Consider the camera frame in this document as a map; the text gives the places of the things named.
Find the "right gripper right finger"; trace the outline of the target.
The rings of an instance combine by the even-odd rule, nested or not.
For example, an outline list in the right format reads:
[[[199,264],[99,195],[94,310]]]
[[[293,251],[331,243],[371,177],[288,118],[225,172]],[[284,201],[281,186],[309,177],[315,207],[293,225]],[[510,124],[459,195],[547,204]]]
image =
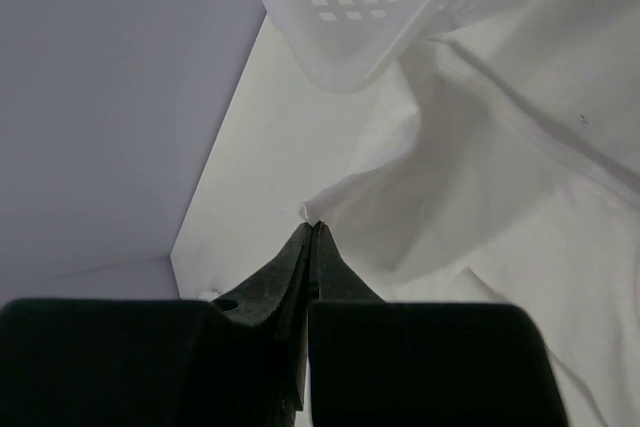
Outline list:
[[[309,363],[316,426],[565,426],[542,336],[506,303],[387,302],[312,231]]]

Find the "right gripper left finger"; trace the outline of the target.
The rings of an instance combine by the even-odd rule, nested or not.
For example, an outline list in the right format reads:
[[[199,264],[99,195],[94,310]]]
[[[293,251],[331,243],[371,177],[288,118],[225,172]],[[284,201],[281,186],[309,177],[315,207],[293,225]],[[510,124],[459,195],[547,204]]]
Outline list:
[[[212,301],[26,298],[1,311],[5,426],[291,426],[312,229]]]

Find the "white t shirt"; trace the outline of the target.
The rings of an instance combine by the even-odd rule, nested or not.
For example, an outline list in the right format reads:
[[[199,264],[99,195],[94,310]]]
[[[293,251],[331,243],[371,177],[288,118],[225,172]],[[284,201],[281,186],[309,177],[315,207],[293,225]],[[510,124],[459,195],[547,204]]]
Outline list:
[[[531,0],[417,40],[301,207],[390,301],[508,302],[570,422],[639,422],[639,0]]]

